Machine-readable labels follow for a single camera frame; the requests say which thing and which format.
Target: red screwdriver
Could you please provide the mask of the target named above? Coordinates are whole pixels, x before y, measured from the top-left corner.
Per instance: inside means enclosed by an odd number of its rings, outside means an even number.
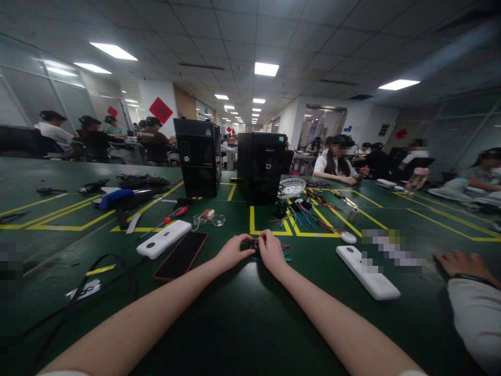
[[[150,232],[158,229],[161,225],[165,225],[165,224],[169,224],[171,223],[172,221],[174,221],[175,219],[178,219],[180,216],[184,215],[186,212],[188,211],[188,207],[187,206],[183,206],[183,207],[180,207],[178,210],[176,210],[174,213],[172,213],[170,216],[166,217],[163,219],[162,222],[160,222],[160,224],[158,224],[157,226],[153,227],[150,231],[148,231],[147,233],[141,235],[138,239],[141,239],[143,237],[145,237],[146,235],[148,235]]]

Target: black phone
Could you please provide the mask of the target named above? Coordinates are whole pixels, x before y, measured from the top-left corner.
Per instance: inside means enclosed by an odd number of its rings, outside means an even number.
[[[153,274],[154,279],[172,281],[189,272],[209,236],[206,232],[188,232]]]

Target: ceiling light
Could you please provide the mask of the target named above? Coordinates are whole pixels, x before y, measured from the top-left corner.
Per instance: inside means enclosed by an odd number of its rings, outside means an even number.
[[[279,65],[256,63],[254,67],[254,73],[263,76],[275,77],[277,75],[279,67],[280,67]]]
[[[135,60],[137,59],[133,57],[131,54],[128,52],[122,50],[120,47],[114,44],[103,44],[103,43],[92,43],[90,42],[94,47],[97,47],[101,51],[106,52],[108,55],[112,55],[114,58],[121,58],[125,60]]]
[[[380,86],[379,89],[385,90],[400,90],[407,86],[412,86],[415,84],[419,84],[419,81],[411,81],[411,80],[396,80],[392,83]]]
[[[73,64],[81,66],[82,68],[85,68],[91,72],[112,74],[111,72],[108,72],[106,69],[100,68],[94,64],[86,64],[86,63],[73,63]]]
[[[59,68],[48,67],[47,70],[54,72],[54,73],[58,73],[58,74],[63,75],[63,76],[76,76],[76,74],[67,72],[67,71],[59,69]]]

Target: watch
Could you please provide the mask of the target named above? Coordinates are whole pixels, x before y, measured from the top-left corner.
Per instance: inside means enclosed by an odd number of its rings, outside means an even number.
[[[456,274],[454,274],[454,277],[452,277],[451,279],[453,279],[453,278],[469,279],[469,280],[472,280],[475,282],[483,283],[484,285],[494,287],[496,290],[498,289],[496,286],[493,285],[492,282],[488,281],[487,279],[482,278],[482,277],[473,276],[470,274],[456,273]]]

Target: black computer tower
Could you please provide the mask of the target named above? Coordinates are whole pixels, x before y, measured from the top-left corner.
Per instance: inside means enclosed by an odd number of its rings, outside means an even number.
[[[213,122],[174,119],[187,197],[216,197],[221,181],[221,132]]]
[[[238,183],[249,205],[272,205],[277,201],[284,155],[283,134],[238,134]]]

